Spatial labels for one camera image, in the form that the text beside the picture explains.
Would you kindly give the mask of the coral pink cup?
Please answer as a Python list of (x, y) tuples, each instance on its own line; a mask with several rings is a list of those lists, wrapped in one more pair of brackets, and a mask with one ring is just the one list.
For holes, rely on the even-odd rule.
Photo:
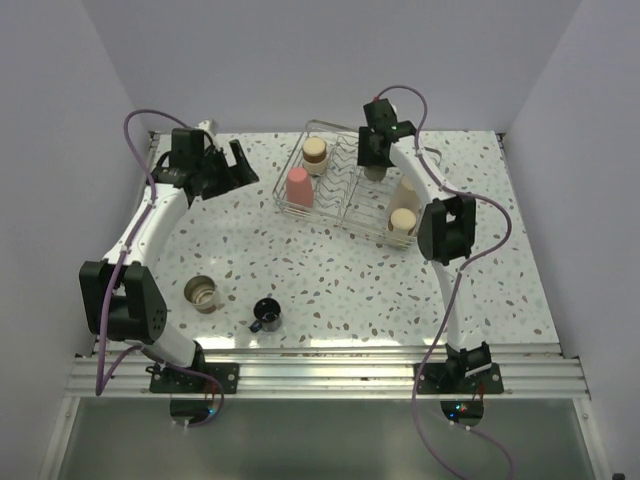
[(287, 173), (286, 198), (289, 202), (311, 208), (314, 191), (309, 173), (303, 167), (294, 167)]

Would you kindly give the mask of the white steel cup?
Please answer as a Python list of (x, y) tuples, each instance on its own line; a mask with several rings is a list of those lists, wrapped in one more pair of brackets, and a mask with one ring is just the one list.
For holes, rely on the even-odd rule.
[(185, 300), (201, 314), (210, 314), (219, 308), (219, 289), (209, 276), (196, 275), (190, 278), (184, 286), (183, 295)]
[(302, 145), (302, 165), (310, 175), (322, 175), (327, 170), (327, 144), (316, 136), (308, 137)]

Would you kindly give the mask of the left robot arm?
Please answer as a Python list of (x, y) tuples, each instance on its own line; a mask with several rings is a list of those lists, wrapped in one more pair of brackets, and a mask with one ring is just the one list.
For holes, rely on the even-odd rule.
[(148, 172), (139, 208), (120, 239), (102, 259), (80, 268), (90, 332), (101, 342), (141, 346), (175, 365), (172, 379), (182, 390), (201, 390), (208, 369), (195, 360), (197, 342), (169, 322), (153, 270), (195, 199), (218, 197), (258, 180), (239, 141), (223, 149), (204, 130), (173, 129), (170, 148)]

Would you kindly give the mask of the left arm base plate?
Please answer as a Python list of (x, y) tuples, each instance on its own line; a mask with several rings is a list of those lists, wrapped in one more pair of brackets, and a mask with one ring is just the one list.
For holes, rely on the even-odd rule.
[[(162, 367), (159, 364), (148, 366), (145, 371), (151, 375), (149, 391), (154, 394), (202, 394), (212, 392), (212, 382), (201, 376), (186, 374)], [(240, 378), (240, 366), (237, 363), (205, 363), (203, 373), (219, 382), (217, 393), (235, 394)]]

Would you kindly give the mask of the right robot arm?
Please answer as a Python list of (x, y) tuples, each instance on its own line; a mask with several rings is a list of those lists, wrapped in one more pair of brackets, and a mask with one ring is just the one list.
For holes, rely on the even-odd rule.
[(419, 385), (435, 393), (464, 393), (491, 368), (489, 347), (473, 317), (469, 281), (459, 275), (475, 243), (476, 201), (462, 196), (420, 149), (410, 121), (397, 119), (386, 99), (364, 106), (366, 124), (359, 128), (358, 159), (362, 167), (397, 167), (413, 187), (421, 206), (418, 248), (436, 273), (446, 320), (446, 360), (427, 364)]

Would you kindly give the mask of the tall beige cup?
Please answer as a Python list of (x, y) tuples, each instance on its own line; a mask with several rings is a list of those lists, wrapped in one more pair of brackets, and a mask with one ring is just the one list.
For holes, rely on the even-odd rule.
[(418, 215), (421, 209), (420, 199), (406, 175), (403, 175), (391, 196), (391, 200), (388, 205), (388, 213), (391, 214), (395, 210), (404, 208), (412, 211), (415, 215)]

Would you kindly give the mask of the small olive metal mug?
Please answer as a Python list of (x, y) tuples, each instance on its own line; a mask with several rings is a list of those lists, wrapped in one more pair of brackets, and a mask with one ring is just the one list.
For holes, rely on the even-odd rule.
[(363, 168), (365, 177), (372, 182), (381, 182), (386, 176), (387, 169), (378, 166), (368, 166)]

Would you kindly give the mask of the black mug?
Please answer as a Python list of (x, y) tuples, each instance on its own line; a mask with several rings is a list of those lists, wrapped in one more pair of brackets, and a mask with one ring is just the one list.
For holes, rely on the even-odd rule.
[(282, 325), (282, 309), (273, 298), (260, 299), (253, 308), (253, 315), (254, 321), (249, 327), (253, 333), (275, 332)]

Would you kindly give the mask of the white steel cup cork base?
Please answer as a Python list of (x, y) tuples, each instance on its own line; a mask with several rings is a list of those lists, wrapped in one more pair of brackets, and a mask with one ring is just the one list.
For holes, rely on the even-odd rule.
[(396, 236), (411, 236), (417, 225), (416, 214), (407, 208), (397, 208), (389, 216), (387, 230)]

